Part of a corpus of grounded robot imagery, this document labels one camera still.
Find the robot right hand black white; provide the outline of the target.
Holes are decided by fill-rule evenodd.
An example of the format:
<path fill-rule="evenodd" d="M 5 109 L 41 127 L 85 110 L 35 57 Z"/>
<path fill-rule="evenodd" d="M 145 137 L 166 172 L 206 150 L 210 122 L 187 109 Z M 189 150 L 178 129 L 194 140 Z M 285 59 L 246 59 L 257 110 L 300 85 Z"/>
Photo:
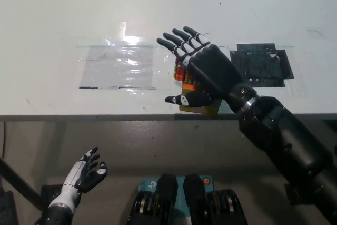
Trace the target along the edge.
<path fill-rule="evenodd" d="M 224 100 L 234 113 L 247 110 L 258 101 L 256 90 L 244 84 L 238 70 L 220 48 L 203 34 L 185 26 L 163 33 L 156 40 L 200 86 L 198 90 L 171 95 L 165 102 L 186 107 L 204 107 Z"/>

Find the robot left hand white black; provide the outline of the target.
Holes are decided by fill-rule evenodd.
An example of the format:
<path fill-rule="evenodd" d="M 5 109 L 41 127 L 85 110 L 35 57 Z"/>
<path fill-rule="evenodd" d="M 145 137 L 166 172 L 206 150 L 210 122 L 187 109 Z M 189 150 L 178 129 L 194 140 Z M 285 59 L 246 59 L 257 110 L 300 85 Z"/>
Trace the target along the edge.
<path fill-rule="evenodd" d="M 107 165 L 104 161 L 98 163 L 100 155 L 98 147 L 87 151 L 75 162 L 63 185 L 74 187 L 80 193 L 87 193 L 102 182 L 107 176 Z"/>

